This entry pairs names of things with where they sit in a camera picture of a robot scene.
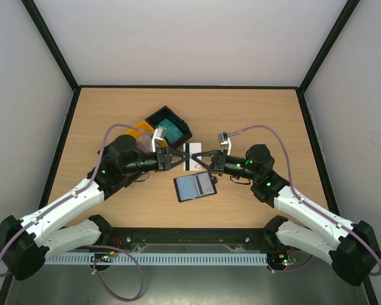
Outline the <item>black leather card holder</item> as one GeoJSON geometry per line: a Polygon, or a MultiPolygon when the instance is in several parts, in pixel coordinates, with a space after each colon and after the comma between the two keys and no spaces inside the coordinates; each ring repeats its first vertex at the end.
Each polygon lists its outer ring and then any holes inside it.
{"type": "MultiPolygon", "coordinates": [[[[195,181],[195,175],[199,173],[195,173],[192,175],[186,175],[183,177],[178,177],[173,179],[173,183],[175,186],[175,191],[177,194],[177,200],[179,203],[190,201],[190,200],[196,200],[199,198],[203,198],[206,196],[199,196],[196,188],[196,181],[195,181]]],[[[215,194],[217,194],[216,184],[217,184],[217,178],[212,176],[211,173],[210,177],[212,179],[212,183],[215,188],[215,194]]]]}

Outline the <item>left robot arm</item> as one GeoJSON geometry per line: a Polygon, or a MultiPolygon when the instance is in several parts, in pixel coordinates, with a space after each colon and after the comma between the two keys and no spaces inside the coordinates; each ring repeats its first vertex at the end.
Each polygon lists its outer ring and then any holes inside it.
{"type": "Polygon", "coordinates": [[[21,219],[10,215],[0,223],[0,263],[16,280],[25,280],[44,263],[69,250],[107,242],[109,223],[101,216],[72,227],[64,225],[85,210],[126,187],[129,174],[165,172],[189,159],[172,147],[144,152],[136,138],[124,134],[99,151],[100,161],[76,187],[21,219]]]}

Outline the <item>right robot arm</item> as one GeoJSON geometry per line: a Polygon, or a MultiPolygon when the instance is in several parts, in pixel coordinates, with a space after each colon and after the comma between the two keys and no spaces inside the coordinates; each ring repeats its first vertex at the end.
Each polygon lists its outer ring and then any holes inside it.
{"type": "Polygon", "coordinates": [[[258,201],[299,221],[272,219],[274,227],[264,233],[268,247],[286,245],[303,250],[325,261],[343,281],[357,287],[380,264],[381,250],[372,226],[338,216],[298,192],[292,182],[274,171],[275,160],[266,145],[251,146],[243,158],[217,149],[195,153],[191,158],[210,173],[250,180],[258,201]]]}

